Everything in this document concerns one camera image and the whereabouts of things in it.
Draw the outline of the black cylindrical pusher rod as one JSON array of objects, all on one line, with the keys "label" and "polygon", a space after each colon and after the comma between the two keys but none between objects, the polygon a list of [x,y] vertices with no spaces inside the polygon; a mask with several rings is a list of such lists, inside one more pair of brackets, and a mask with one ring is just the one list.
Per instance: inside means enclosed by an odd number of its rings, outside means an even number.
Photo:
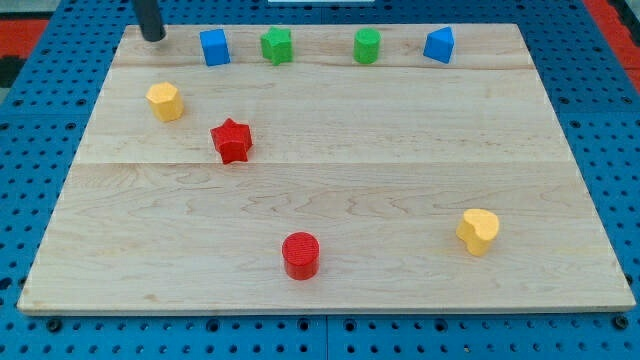
[{"label": "black cylindrical pusher rod", "polygon": [[157,0],[132,0],[134,13],[143,39],[158,42],[165,38],[166,31]]}]

